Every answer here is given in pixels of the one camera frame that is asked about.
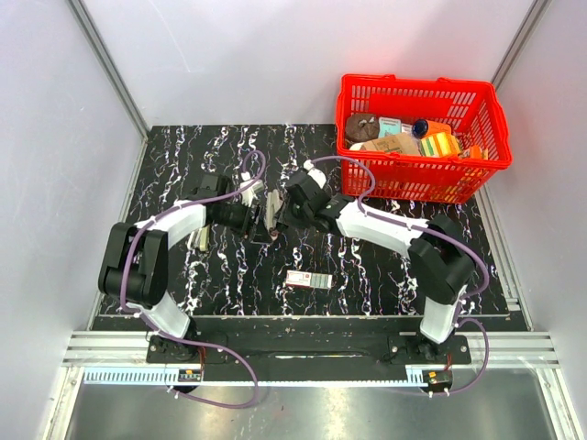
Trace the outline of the cream white stapler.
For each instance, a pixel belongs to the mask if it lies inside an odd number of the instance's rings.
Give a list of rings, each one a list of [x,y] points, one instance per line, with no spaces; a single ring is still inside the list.
[[[187,248],[191,251],[207,252],[209,250],[210,240],[209,225],[200,229],[194,230],[187,240]]]

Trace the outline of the red white staple box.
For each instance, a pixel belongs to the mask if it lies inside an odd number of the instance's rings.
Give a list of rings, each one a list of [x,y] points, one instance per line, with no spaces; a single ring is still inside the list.
[[[333,277],[329,274],[288,270],[285,278],[286,286],[328,290],[333,285]]]

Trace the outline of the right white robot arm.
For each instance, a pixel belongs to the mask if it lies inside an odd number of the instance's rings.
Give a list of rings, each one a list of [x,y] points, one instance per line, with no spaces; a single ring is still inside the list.
[[[426,362],[439,362],[450,351],[458,301],[475,270],[455,223],[444,215],[426,220],[386,213],[347,195],[330,195],[324,186],[324,178],[307,170],[293,174],[284,186],[278,224],[362,240],[407,259],[425,298],[417,352]]]

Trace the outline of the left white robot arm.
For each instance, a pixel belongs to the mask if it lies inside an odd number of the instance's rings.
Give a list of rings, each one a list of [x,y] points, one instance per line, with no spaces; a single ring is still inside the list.
[[[246,172],[241,178],[235,190],[228,176],[206,174],[192,193],[165,212],[135,224],[119,222],[110,230],[99,291],[170,337],[167,352],[182,363],[196,357],[199,342],[194,320],[168,292],[170,249],[208,226],[223,226],[248,237],[260,212],[263,183]]]

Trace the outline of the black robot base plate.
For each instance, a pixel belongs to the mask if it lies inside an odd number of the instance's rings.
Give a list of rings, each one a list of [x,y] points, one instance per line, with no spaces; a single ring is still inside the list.
[[[179,344],[160,336],[149,341],[150,364],[203,363],[206,381],[249,380],[234,357],[240,354],[259,382],[359,382],[404,380],[407,368],[469,366],[463,335],[441,344],[419,332],[419,318],[399,317],[198,317],[187,339],[206,347]]]

